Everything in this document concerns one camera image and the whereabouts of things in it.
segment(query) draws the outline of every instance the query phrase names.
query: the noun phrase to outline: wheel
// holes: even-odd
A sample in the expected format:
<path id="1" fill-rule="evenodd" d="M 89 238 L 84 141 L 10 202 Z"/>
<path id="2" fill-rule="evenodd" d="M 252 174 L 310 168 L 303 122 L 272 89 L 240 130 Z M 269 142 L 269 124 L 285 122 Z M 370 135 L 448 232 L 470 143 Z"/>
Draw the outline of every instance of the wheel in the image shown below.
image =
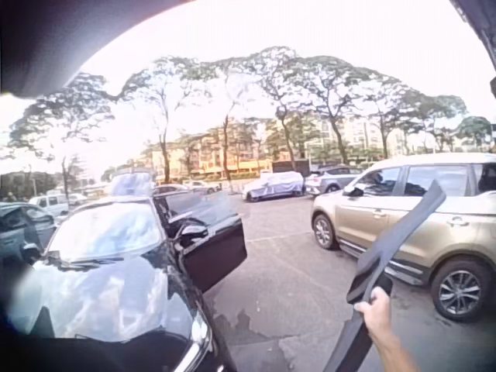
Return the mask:
<path id="1" fill-rule="evenodd" d="M 445 263 L 432 281 L 431 296 L 436 310 L 453 321 L 475 319 L 489 297 L 491 272 L 470 258 Z"/>
<path id="2" fill-rule="evenodd" d="M 339 248 L 334 236 L 334 228 L 327 216 L 318 215 L 315 217 L 313 221 L 313 232 L 321 248 L 325 250 L 337 250 Z"/>
<path id="3" fill-rule="evenodd" d="M 334 192 L 340 190 L 339 186 L 337 184 L 330 184 L 327 189 L 325 190 L 326 194 L 329 192 Z"/>

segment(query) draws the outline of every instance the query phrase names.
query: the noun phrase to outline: open car door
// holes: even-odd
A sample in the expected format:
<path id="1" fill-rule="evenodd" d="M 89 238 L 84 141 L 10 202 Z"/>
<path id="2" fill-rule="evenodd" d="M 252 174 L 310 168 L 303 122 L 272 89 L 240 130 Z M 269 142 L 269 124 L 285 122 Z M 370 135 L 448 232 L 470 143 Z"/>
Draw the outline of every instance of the open car door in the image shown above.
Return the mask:
<path id="1" fill-rule="evenodd" d="M 225 193 L 180 192 L 155 199 L 167 210 L 167 234 L 178 237 L 182 266 L 201 291 L 246 259 L 243 222 Z"/>

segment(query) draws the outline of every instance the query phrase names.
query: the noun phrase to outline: road marking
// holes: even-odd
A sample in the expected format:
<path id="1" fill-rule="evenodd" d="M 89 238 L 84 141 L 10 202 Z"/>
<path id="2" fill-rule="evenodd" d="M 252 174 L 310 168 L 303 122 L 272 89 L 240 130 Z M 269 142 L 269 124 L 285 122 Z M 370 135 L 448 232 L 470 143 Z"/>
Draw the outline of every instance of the road marking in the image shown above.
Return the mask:
<path id="1" fill-rule="evenodd" d="M 284 235 L 276 235 L 276 236 L 268 236 L 266 238 L 257 238 L 257 239 L 245 239 L 245 242 L 247 243 L 254 243 L 254 242 L 261 242 L 264 240 L 272 240 L 272 239 L 282 239 L 286 238 L 288 236 L 295 236 L 295 235 L 303 235 L 303 234 L 313 234 L 313 231 L 302 231 L 302 232 L 293 232 L 291 234 L 284 234 Z"/>

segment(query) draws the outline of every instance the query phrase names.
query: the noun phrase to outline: hand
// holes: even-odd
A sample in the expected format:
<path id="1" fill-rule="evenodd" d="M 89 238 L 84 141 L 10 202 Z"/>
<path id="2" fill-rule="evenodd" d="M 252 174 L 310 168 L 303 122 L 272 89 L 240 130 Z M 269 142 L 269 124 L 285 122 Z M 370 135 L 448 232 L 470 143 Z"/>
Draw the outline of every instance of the hand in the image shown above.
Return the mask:
<path id="1" fill-rule="evenodd" d="M 391 302 L 384 289 L 376 287 L 372 290 L 372 304 L 359 302 L 355 310 L 363 314 L 363 320 L 369 330 L 370 337 L 377 344 L 387 343 L 393 339 L 391 331 Z"/>

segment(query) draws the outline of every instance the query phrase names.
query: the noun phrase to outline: parking lot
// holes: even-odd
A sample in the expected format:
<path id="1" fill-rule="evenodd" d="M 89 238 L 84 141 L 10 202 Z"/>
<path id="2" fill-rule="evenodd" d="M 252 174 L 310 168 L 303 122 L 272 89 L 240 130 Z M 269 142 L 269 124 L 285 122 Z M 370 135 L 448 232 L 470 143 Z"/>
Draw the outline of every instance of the parking lot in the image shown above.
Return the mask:
<path id="1" fill-rule="evenodd" d="M 240 371 L 321 371 L 352 307 L 345 297 L 356 260 L 314 242 L 312 200 L 247 204 L 247 260 L 206 294 Z M 393 328 L 421 370 L 496 370 L 496 316 L 459 324 L 445 320 L 429 293 L 394 282 Z M 373 348 L 361 370 L 382 370 Z"/>

